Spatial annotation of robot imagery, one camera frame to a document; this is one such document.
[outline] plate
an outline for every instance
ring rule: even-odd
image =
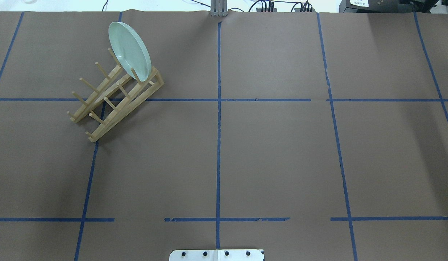
[[[152,72],[152,62],[138,33],[128,24],[113,22],[109,25],[108,36],[121,66],[135,79],[131,71],[134,68],[139,80],[145,81]]]

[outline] label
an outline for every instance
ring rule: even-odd
[[[359,7],[369,7],[369,0],[350,0],[350,4]]]

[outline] black cable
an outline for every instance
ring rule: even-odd
[[[291,4],[296,4],[298,2],[288,2],[288,1],[273,1],[273,2],[278,2],[278,3],[291,3]]]
[[[297,2],[295,5],[293,5],[292,10],[290,10],[291,13],[292,13],[293,10],[295,9],[295,6],[298,5],[298,4],[301,5],[300,10],[301,10],[301,8],[303,8],[303,3],[302,3],[302,2]]]
[[[195,3],[197,3],[197,4],[200,4],[200,5],[204,5],[204,6],[206,6],[206,7],[210,7],[209,5],[205,5],[204,3],[200,3],[200,2],[198,2],[198,1],[195,1],[195,0],[191,0],[192,2],[195,2]]]
[[[300,12],[303,12],[303,13],[312,12],[312,5],[308,1],[306,1],[302,7],[302,10],[300,10]]]
[[[101,11],[103,12],[103,9],[105,9],[105,6],[108,4],[108,0],[105,2],[105,4],[103,5],[103,7],[101,8]]]
[[[257,4],[257,2],[261,2],[261,12],[262,12],[262,3],[264,3],[264,9],[267,8],[267,4],[265,0],[257,0],[256,2],[253,3],[253,5],[250,7],[250,9],[248,10],[249,12],[252,10],[252,8],[254,7],[254,5]]]
[[[231,9],[229,9],[229,10],[233,10],[233,9],[241,10],[240,8],[237,8],[237,7],[231,8]]]

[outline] metal stand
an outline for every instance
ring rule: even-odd
[[[227,16],[227,0],[211,0],[211,16]]]

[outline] grid line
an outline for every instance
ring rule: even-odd
[[[448,122],[448,111],[446,110],[445,102],[443,102],[443,96],[441,95],[440,87],[438,86],[438,81],[436,80],[435,72],[433,71],[432,63],[430,62],[430,58],[428,57],[426,44],[424,43],[424,39],[421,34],[421,28],[419,26],[418,15],[414,12],[414,21],[416,22],[416,28],[418,30],[419,39],[421,40],[422,49],[424,54],[426,55],[426,60],[428,64],[428,69],[432,74],[433,82],[435,84],[436,91],[438,92],[438,97],[440,98],[441,107],[443,108],[443,112],[445,113],[446,121]]]
[[[0,68],[0,79],[2,78],[2,74],[3,74],[3,71],[5,70],[5,66],[7,64],[8,57],[10,56],[10,52],[12,51],[13,43],[15,42],[16,36],[18,34],[18,30],[20,29],[22,17],[24,17],[24,12],[21,12],[20,20],[18,21],[18,24],[16,25],[15,33],[13,34],[12,41],[10,42],[10,46],[8,47],[7,54],[5,55],[5,59],[3,60],[3,63],[2,63],[2,68]]]
[[[216,249],[220,246],[221,218],[221,23],[217,24],[217,169],[216,169]]]
[[[110,98],[110,101],[120,102],[121,98]],[[67,102],[67,101],[79,101],[76,98],[0,98],[0,101],[51,101],[51,102]],[[145,101],[152,102],[217,102],[218,99],[214,98],[148,98]],[[221,102],[310,102],[311,99],[299,98],[299,99],[277,99],[277,98],[222,98]]]
[[[114,218],[0,217],[0,222],[114,222]]]
[[[220,217],[220,222],[283,222],[289,220],[289,217]],[[174,217],[165,218],[165,222],[215,222],[217,218],[214,217]]]
[[[356,252],[356,241],[354,238],[354,231],[353,231],[353,221],[351,220],[350,200],[348,198],[347,180],[345,178],[345,169],[343,167],[343,158],[342,158],[342,154],[341,154],[340,138],[339,138],[339,133],[338,133],[338,128],[337,128],[337,120],[335,119],[335,109],[333,107],[332,89],[330,87],[330,80],[329,80],[329,76],[327,74],[327,59],[325,57],[324,40],[322,37],[322,27],[320,25],[319,13],[316,13],[316,16],[317,16],[317,25],[319,28],[320,45],[321,45],[321,49],[322,49],[322,59],[324,61],[325,80],[327,81],[328,92],[329,92],[330,111],[332,112],[333,129],[335,131],[335,141],[337,143],[337,152],[338,152],[338,156],[339,156],[340,172],[341,172],[341,176],[342,176],[342,180],[343,180],[343,193],[345,195],[345,205],[347,207],[348,225],[350,228],[351,245],[353,248],[353,258],[354,258],[354,261],[358,261],[358,254]]]
[[[394,220],[448,220],[448,216],[355,216],[332,217],[330,221],[394,221]]]
[[[327,99],[330,102],[448,102],[448,99]]]
[[[101,119],[103,119],[103,116],[105,114],[105,107],[106,107],[106,103],[103,102],[103,107],[101,108],[101,117],[100,117]],[[94,171],[95,171],[95,159],[97,157],[98,144],[99,144],[99,141],[96,141],[95,142],[95,148],[94,148],[94,155],[92,157],[92,165],[90,167],[90,175],[88,177],[87,192],[86,192],[86,195],[85,195],[84,209],[83,209],[83,213],[82,213],[82,218],[80,220],[78,244],[76,245],[76,252],[75,252],[75,255],[74,255],[74,261],[78,261],[78,258],[79,258],[80,243],[82,242],[82,235],[83,235],[83,232],[84,232],[84,224],[85,224],[85,219],[86,219],[86,214],[87,214],[88,199],[90,197],[90,189],[92,188],[92,180],[93,180]]]

